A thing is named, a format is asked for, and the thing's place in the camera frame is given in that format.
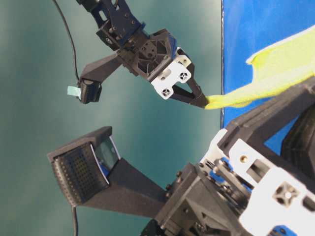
white plastic part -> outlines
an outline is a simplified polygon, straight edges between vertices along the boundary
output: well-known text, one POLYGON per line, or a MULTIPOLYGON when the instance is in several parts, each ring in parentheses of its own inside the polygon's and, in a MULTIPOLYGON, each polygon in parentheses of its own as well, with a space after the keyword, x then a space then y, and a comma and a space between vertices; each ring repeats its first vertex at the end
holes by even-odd
POLYGON ((68 86, 67 94, 71 96, 76 96, 81 99, 81 89, 74 86, 68 86))
POLYGON ((249 174, 247 174, 247 170, 256 160, 261 160, 269 168, 275 166, 272 162, 241 139, 238 139, 230 149, 229 161, 234 172, 254 187, 257 186, 258 183, 249 174))
POLYGON ((173 86, 177 82, 184 84, 191 78, 191 73, 186 69, 190 64, 187 56, 176 54, 169 66, 152 80, 151 84, 163 99, 166 100, 174 94, 173 86))
POLYGON ((201 159, 201 163, 203 163, 205 160, 210 161, 211 163, 214 163, 215 160, 221 159, 222 157, 225 157, 225 154, 221 149, 218 147, 218 142, 223 138, 223 136, 227 133, 226 129, 221 129, 215 137, 211 140, 210 146, 206 154, 201 159))
POLYGON ((287 226, 299 236, 310 236, 314 230, 315 212, 303 205, 306 196, 315 200, 305 185, 285 170, 272 167, 253 189, 249 204, 239 221, 255 236, 266 236, 279 225, 287 226), (289 206, 284 206, 273 197, 283 184, 289 184, 297 193, 295 197, 289 192, 284 194, 284 197, 292 197, 289 206))
POLYGON ((218 147, 218 142, 223 138, 223 136, 227 133, 226 129, 221 129, 215 137, 211 140, 210 146, 204 157, 200 160, 202 164, 200 169, 209 173, 211 171, 211 167, 214 167, 214 161, 217 159, 221 159, 222 157, 226 157, 221 149, 218 147))
POLYGON ((303 206, 303 200, 308 196, 315 202, 315 195, 304 184, 241 139, 230 149, 229 162, 238 176, 254 186, 249 204, 239 219, 249 233, 266 236, 275 226, 285 225, 299 236, 310 235, 315 212, 303 206), (256 160, 269 168, 259 183, 247 173, 256 160), (287 203, 290 200, 290 204, 281 203, 282 199, 287 203))

mounting hole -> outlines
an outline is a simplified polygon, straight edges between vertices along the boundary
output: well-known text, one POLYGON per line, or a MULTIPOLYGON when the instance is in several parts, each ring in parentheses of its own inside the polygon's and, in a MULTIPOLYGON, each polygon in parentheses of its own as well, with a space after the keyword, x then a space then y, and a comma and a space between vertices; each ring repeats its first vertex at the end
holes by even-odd
POLYGON ((248 158, 247 158, 245 155, 241 156, 241 158, 240 158, 240 161, 241 161, 242 163, 247 162, 247 160, 248 160, 248 158))

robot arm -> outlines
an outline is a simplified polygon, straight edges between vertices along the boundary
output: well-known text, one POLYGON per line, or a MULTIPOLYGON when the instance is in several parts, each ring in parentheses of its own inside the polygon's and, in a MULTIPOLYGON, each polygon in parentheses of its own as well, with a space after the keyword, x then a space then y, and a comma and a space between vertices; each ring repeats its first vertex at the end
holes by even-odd
POLYGON ((69 94, 82 103, 97 102, 101 84, 121 64, 135 76, 150 82, 163 99, 175 99, 204 108, 208 100, 194 80, 194 64, 177 47, 176 39, 166 29, 151 35, 145 24, 133 16, 125 0, 77 0, 90 12, 98 26, 99 38, 116 53, 88 64, 79 79, 78 88, 69 94), (176 83, 187 83, 192 92, 176 83))

blue panel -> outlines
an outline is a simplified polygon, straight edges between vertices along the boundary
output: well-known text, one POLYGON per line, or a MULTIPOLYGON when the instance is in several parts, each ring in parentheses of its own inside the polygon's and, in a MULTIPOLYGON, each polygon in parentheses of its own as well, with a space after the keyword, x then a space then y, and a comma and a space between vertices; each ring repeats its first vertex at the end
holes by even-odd
MULTIPOLYGON (((257 51, 315 25, 313 0, 223 0, 224 93, 252 81, 252 66, 245 61, 257 51)), ((224 127, 234 118, 262 104, 225 108, 224 127)), ((281 141, 293 122, 266 142, 280 153, 281 141)))

yellow cloth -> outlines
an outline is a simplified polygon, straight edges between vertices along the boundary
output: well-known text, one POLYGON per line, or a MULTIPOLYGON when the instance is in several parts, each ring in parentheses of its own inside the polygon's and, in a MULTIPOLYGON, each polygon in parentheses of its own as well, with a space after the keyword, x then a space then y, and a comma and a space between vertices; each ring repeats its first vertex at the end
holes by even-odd
POLYGON ((315 75, 315 26, 262 49, 246 63, 253 66, 252 82, 225 95, 207 96, 205 109, 244 107, 315 75))

